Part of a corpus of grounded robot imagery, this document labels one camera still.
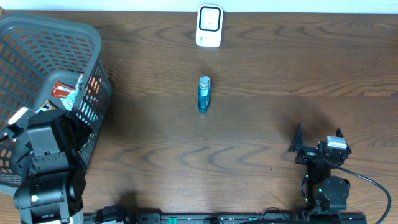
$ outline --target wooden table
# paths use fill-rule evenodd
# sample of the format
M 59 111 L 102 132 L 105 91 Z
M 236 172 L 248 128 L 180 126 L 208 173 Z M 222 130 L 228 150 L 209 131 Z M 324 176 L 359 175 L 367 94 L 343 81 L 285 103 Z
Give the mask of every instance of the wooden table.
M 103 39 L 113 101 L 86 176 L 86 212 L 120 203 L 172 213 L 296 210 L 305 166 L 287 148 L 341 128 L 343 165 L 391 193 L 397 223 L 398 16 L 226 13 L 218 49 L 195 44 L 196 13 L 28 12 L 84 22 Z M 213 82 L 207 114 L 201 75 Z M 387 205 L 375 186 L 351 182 L 349 212 L 374 223 Z M 17 223 L 0 195 L 0 223 Z

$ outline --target laundry basket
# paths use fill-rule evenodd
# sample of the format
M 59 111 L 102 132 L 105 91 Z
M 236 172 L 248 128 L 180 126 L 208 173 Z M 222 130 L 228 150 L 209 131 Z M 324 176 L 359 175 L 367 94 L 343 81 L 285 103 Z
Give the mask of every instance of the laundry basket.
M 23 106 L 36 110 L 50 100 L 62 108 L 60 99 L 51 96 L 55 81 L 75 87 L 83 74 L 72 111 L 93 129 L 80 151 L 88 165 L 112 93 L 100 52 L 101 37 L 89 25 L 24 14 L 1 16 L 0 128 Z M 0 144 L 0 191 L 21 184 L 10 169 L 15 146 L 12 141 Z

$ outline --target plastic bottle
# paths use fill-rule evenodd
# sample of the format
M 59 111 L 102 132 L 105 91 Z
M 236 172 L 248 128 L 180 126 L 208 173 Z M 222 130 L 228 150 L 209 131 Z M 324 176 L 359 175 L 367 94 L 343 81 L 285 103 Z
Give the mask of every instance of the plastic bottle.
M 210 106 L 211 83 L 208 76 L 202 76 L 198 85 L 198 106 L 199 112 L 206 113 Z

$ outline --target black cable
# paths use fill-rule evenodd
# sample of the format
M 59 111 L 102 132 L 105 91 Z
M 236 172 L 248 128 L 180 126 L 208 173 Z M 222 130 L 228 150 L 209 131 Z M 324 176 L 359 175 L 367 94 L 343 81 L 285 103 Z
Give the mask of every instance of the black cable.
M 344 172 L 346 172 L 347 174 L 351 174 L 351 175 L 354 175 L 354 176 L 356 176 L 356 177 L 359 177 L 359 178 L 361 178 L 361 179 L 363 179 L 363 180 L 366 180 L 366 181 L 368 181 L 369 183 L 374 184 L 376 187 L 379 187 L 379 188 L 387 195 L 388 203 L 387 203 L 386 211 L 384 211 L 383 215 L 382 215 L 381 218 L 376 222 L 376 224 L 380 224 L 381 222 L 383 222 L 383 220 L 386 218 L 386 216 L 388 215 L 388 213 L 390 212 L 390 209 L 391 209 L 391 196 L 390 196 L 390 193 L 388 192 L 388 190 L 385 189 L 381 184 L 377 183 L 377 182 L 374 181 L 374 180 L 371 180 L 371 179 L 369 179 L 369 178 L 367 178 L 367 177 L 365 177 L 365 176 L 362 176 L 361 174 L 357 174 L 357 173 L 355 173 L 355 172 L 353 172 L 353 171 L 350 171 L 350 170 L 348 170 L 348 169 L 341 168 L 341 167 L 339 167 L 338 165 L 335 165 L 335 164 L 331 163 L 329 160 L 326 159 L 323 150 L 320 150 L 319 155 L 321 156 L 321 158 L 322 158 L 329 166 L 334 167 L 334 168 L 336 168 L 336 169 L 339 169 L 339 170 L 341 170 L 341 171 L 344 171 Z
M 4 142 L 5 140 L 7 140 L 8 139 L 8 136 L 3 136 L 1 139 L 0 139 L 0 142 Z
M 311 210 L 308 212 L 308 215 L 306 215 L 306 216 L 304 217 L 304 220 L 310 221 L 310 216 L 311 216 L 312 214 L 314 214 L 315 212 L 320 212 L 320 211 L 319 211 L 319 207 L 315 206 L 313 209 L 311 209 Z
M 304 185 L 305 185 L 307 179 L 308 179 L 308 175 L 305 175 L 304 179 L 303 179 L 303 182 L 301 183 L 301 194 L 303 195 L 303 197 L 305 197 Z
M 274 209 L 274 210 L 278 210 L 283 216 L 284 216 L 284 218 L 286 219 L 286 220 L 288 220 L 288 218 L 286 217 L 286 215 L 279 209 L 279 208 L 277 208 L 277 207 L 269 207 L 269 208 L 267 208 L 265 211 L 263 211 L 263 213 L 261 214 L 261 219 L 264 219 L 265 218 L 265 214 L 269 211 L 269 210 L 271 210 L 271 209 Z
M 218 221 L 220 221 L 221 224 L 224 224 L 224 221 L 223 221 L 222 219 L 213 220 L 213 221 L 210 222 L 210 224 L 215 224 L 215 223 L 217 223 Z
M 324 222 L 304 221 L 304 220 L 279 220 L 279 219 L 265 219 L 265 220 L 253 220 L 242 222 L 241 224 L 325 224 Z

